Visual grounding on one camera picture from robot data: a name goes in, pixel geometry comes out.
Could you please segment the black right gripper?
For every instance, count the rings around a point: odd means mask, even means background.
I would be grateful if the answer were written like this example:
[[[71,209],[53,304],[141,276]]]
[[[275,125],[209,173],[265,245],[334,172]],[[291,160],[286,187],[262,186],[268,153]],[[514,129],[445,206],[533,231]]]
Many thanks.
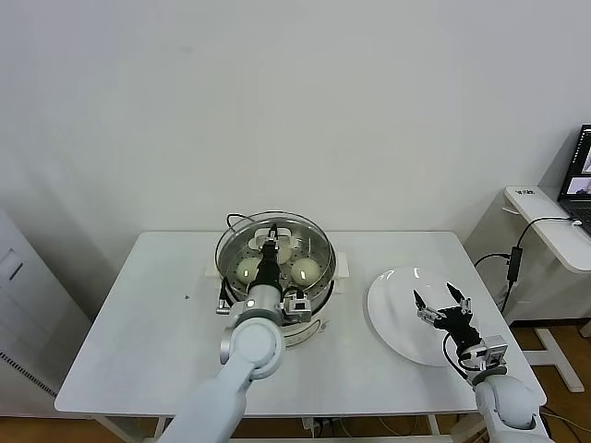
[[[435,329],[447,331],[456,345],[456,352],[463,353],[468,348],[479,345],[481,337],[471,326],[473,318],[471,299],[464,297],[463,293],[450,282],[446,283],[446,287],[456,305],[438,311],[428,307],[418,291],[414,290],[417,316],[426,323],[434,323]]]

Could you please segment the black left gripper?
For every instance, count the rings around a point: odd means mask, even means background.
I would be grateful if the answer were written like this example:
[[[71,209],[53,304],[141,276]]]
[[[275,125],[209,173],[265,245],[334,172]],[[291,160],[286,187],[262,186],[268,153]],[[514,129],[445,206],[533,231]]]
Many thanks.
[[[281,270],[277,261],[278,226],[273,224],[265,237],[262,246],[261,261],[258,264],[258,273],[256,276],[257,285],[279,286]]]

